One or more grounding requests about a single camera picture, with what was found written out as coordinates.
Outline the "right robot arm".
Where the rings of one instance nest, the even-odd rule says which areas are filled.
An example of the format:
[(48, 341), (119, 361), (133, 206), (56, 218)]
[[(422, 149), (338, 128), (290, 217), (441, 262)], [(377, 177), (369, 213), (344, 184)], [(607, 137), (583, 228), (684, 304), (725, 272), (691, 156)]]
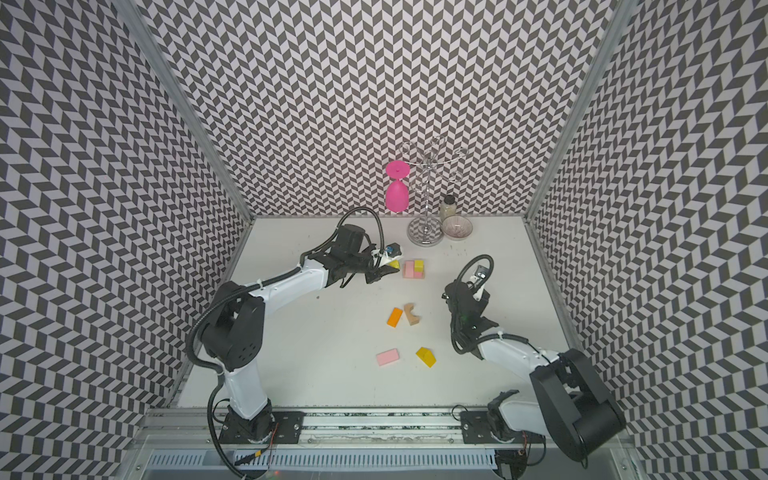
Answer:
[(472, 258), (442, 294), (455, 353), (497, 364), (528, 380), (533, 390), (532, 401), (517, 400), (517, 389), (492, 399), (486, 407), (489, 433), (501, 443), (532, 435), (549, 439), (569, 459), (587, 465), (592, 452), (626, 428), (626, 416), (582, 351), (537, 347), (484, 315), (490, 300), (485, 284), (494, 267), (489, 254)]

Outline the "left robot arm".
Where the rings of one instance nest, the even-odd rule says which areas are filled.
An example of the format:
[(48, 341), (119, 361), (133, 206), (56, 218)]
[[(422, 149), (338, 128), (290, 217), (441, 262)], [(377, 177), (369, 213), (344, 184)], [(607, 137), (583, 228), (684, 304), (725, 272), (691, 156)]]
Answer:
[(360, 274), (368, 284), (397, 271), (397, 243), (385, 243), (379, 215), (358, 206), (342, 215), (333, 233), (303, 252), (290, 271), (247, 285), (229, 281), (193, 322), (185, 353), (214, 371), (217, 388), (228, 393), (227, 420), (247, 442), (264, 442), (276, 429), (271, 402), (261, 385), (257, 358), (271, 315), (310, 293), (335, 284), (344, 288)]

